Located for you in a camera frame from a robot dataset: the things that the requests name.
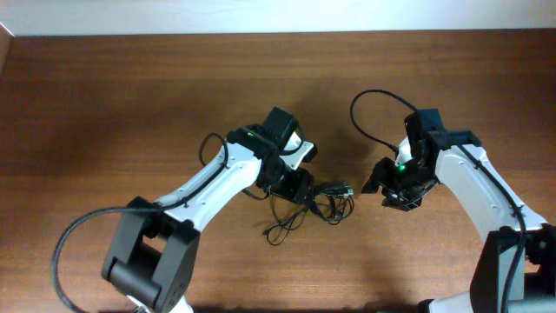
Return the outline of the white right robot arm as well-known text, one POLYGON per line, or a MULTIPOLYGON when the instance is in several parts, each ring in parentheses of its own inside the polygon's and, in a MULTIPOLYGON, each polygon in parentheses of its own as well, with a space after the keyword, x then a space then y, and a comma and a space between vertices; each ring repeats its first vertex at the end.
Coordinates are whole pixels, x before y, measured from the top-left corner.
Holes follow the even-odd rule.
POLYGON ((427 299, 420 312, 553 312, 555 228, 530 209, 490 163, 470 130, 446 130, 436 109, 405 119, 395 157, 382 158, 362 188, 383 206, 410 211, 439 184, 460 202, 484 243, 468 291, 427 299))

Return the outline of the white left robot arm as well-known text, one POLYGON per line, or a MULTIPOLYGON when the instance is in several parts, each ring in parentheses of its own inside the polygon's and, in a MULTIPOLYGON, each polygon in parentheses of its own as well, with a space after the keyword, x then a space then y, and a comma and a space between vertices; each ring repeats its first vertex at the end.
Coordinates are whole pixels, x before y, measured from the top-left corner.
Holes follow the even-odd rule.
POLYGON ((312 176, 301 167, 316 155, 297 119, 274 107, 261 124, 231 130, 216 156, 184 185, 153 203, 125 208, 101 275, 145 312, 190 312, 185 298, 201 233, 251 185, 301 204, 312 176))

